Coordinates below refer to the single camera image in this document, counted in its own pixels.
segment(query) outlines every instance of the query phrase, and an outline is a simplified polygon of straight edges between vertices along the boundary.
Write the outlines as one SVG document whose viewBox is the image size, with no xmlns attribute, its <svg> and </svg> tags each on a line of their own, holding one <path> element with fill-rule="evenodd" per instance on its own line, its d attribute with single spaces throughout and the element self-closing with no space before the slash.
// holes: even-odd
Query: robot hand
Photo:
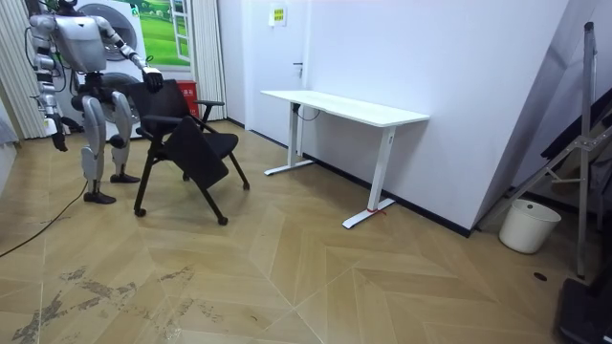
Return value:
<svg viewBox="0 0 612 344">
<path fill-rule="evenodd" d="M 157 93 L 164 86 L 164 77 L 157 68 L 142 68 L 142 79 L 150 93 Z"/>
<path fill-rule="evenodd" d="M 64 127 L 61 123 L 61 117 L 59 114 L 54 114 L 52 116 L 47 116 L 47 120 L 45 120 L 45 126 L 49 127 L 49 132 L 51 134 L 51 139 L 54 142 L 54 146 L 57 150 L 61 152 L 67 152 L 68 147 L 66 147 L 66 140 L 64 138 Z"/>
</svg>

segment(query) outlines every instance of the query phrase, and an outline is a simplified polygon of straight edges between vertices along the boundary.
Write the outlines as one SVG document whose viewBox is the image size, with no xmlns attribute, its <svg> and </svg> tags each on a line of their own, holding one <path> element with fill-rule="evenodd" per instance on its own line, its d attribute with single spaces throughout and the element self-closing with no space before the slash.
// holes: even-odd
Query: white bucket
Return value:
<svg viewBox="0 0 612 344">
<path fill-rule="evenodd" d="M 561 221 L 561 216 L 544 205 L 516 200 L 499 232 L 505 246 L 522 252 L 536 253 Z"/>
</svg>

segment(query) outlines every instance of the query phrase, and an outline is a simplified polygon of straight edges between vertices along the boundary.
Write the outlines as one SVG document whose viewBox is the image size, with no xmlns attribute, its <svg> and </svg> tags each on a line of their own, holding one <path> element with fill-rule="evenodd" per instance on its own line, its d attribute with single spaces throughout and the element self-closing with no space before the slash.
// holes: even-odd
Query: red box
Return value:
<svg viewBox="0 0 612 344">
<path fill-rule="evenodd" d="M 181 92 L 183 92 L 183 97 L 185 97 L 187 104 L 189 104 L 189 112 L 191 113 L 192 116 L 199 118 L 200 109 L 198 108 L 198 104 L 193 103 L 193 100 L 198 99 L 198 90 L 196 87 L 197 85 L 196 82 L 188 81 L 188 80 L 181 80 L 181 81 L 177 81 L 177 83 L 179 84 L 179 88 L 181 89 Z"/>
</svg>

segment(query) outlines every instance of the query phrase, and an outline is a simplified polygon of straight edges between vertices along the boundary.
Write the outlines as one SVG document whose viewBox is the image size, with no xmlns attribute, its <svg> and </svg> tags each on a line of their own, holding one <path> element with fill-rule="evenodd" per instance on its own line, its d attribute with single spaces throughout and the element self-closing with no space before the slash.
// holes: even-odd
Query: baseboard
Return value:
<svg viewBox="0 0 612 344">
<path fill-rule="evenodd" d="M 264 138 L 264 139 L 266 139 L 266 140 L 268 140 L 268 141 L 270 141 L 270 142 L 272 142 L 272 143 L 276 143 L 276 144 L 278 144 L 279 146 L 281 146 L 281 147 L 283 147 L 283 148 L 285 148 L 285 149 L 287 148 L 287 145 L 286 145 L 286 144 L 282 144 L 282 143 L 280 143 L 279 141 L 277 141 L 277 140 L 275 140 L 275 139 L 272 139 L 272 138 L 270 138 L 270 137 L 267 137 L 267 136 L 265 136 L 265 135 L 263 135 L 263 134 L 261 134 L 261 133 L 259 133 L 259 132 L 256 132 L 256 131 L 254 131 L 254 130 L 250 130 L 250 132 L 252 132 L 252 133 L 256 134 L 257 136 L 262 137 L 262 138 Z"/>
<path fill-rule="evenodd" d="M 241 122 L 237 121 L 236 119 L 233 118 L 225 118 L 226 121 L 231 122 L 233 124 L 236 124 L 237 126 L 241 127 L 242 129 L 245 128 L 245 125 L 242 124 Z"/>
<path fill-rule="evenodd" d="M 251 132 L 256 134 L 257 136 L 260 136 L 260 137 L 266 139 L 266 140 L 269 140 L 269 141 L 271 141 L 273 143 L 276 143 L 276 144 L 278 144 L 281 147 L 287 148 L 287 146 L 285 144 L 282 144 L 282 143 L 280 143 L 277 140 L 273 140 L 273 139 L 271 139 L 271 138 L 269 138 L 269 137 L 267 137 L 267 136 L 265 136 L 265 135 L 263 135 L 261 133 L 258 133 L 258 132 L 254 131 L 254 130 L 251 130 Z M 369 183 L 369 182 L 367 182 L 367 181 L 365 181 L 365 180 L 363 180 L 363 179 L 361 179 L 361 178 L 359 178 L 357 176 L 354 176 L 354 175 L 352 175 L 350 173 L 342 171 L 341 169 L 339 169 L 339 168 L 337 168 L 337 167 L 335 167 L 335 166 L 333 166 L 333 165 L 331 165 L 331 164 L 329 164 L 329 163 L 327 163 L 325 161 L 321 161 L 321 160 L 319 160 L 319 159 L 317 159 L 317 158 L 315 158 L 315 157 L 313 157 L 313 156 L 311 156 L 309 154 L 304 153 L 304 158 L 308 159 L 308 160 L 312 160 L 316 164 L 318 164 L 319 166 L 325 168 L 326 170 L 328 170 L 330 172 L 333 172 L 333 173 L 343 177 L 344 179 L 346 179 L 346 180 L 348 180 L 350 182 L 356 183 L 357 185 L 360 185 L 360 186 L 362 186 L 362 187 L 364 187 L 366 189 L 370 189 L 372 187 L 372 183 Z M 421 215 L 421 216 L 423 216 L 425 218 L 428 218 L 429 220 L 433 221 L 434 223 L 436 223 L 436 224 L 438 224 L 440 226 L 444 226 L 444 227 L 448 228 L 449 230 L 452 230 L 453 232 L 455 232 L 455 233 L 457 233 L 457 234 L 459 234 L 459 235 L 461 235 L 463 237 L 469 238 L 470 235 L 471 235 L 471 230 L 469 230 L 469 229 L 467 229 L 467 228 L 465 228 L 463 226 L 457 225 L 456 223 L 454 223 L 453 221 L 451 221 L 449 219 L 446 219 L 446 218 L 444 218 L 444 217 L 442 217 L 442 216 L 440 216 L 438 214 L 435 214 L 435 213 L 433 213 L 433 212 L 431 212 L 431 211 L 429 211 L 429 210 L 427 210 L 425 208 L 422 208 L 422 207 L 420 207 L 420 206 L 418 206 L 418 205 L 416 205 L 416 204 L 414 204 L 414 203 L 412 203 L 412 202 L 410 202 L 408 200 L 405 200 L 405 199 L 403 199 L 403 198 L 401 198 L 401 197 L 399 197 L 397 195 L 394 195 L 394 194 L 392 194 L 392 193 L 390 193 L 390 192 L 388 192 L 386 190 L 382 191 L 382 195 L 385 196 L 386 198 L 390 198 L 390 199 L 394 200 L 397 204 L 399 204 L 399 205 L 401 205 L 401 206 L 403 206 L 405 208 L 408 208 L 408 209 L 414 211 L 415 213 L 417 213 L 417 214 L 419 214 L 419 215 Z"/>
</svg>

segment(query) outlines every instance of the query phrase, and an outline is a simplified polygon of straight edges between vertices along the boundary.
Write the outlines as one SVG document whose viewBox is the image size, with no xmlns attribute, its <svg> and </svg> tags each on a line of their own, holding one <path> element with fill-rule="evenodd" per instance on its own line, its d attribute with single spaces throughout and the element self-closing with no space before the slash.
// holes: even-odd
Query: wooden floor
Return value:
<svg viewBox="0 0 612 344">
<path fill-rule="evenodd" d="M 265 177 L 286 150 L 226 123 L 251 181 L 211 188 L 218 226 L 193 183 L 162 162 L 145 218 L 137 185 L 105 182 L 112 205 L 72 205 L 50 229 L 0 259 L 0 343 L 401 344 L 549 343 L 574 246 L 557 231 L 533 256 L 492 233 L 465 239 L 399 206 L 354 230 L 368 191 L 310 165 Z M 29 238 L 84 185 L 79 150 L 24 143 L 0 199 L 0 251 Z M 147 142 L 134 141 L 140 175 Z M 110 148 L 104 179 L 113 172 Z M 591 252 L 592 276 L 596 254 Z M 541 282 L 534 272 L 548 277 Z"/>
</svg>

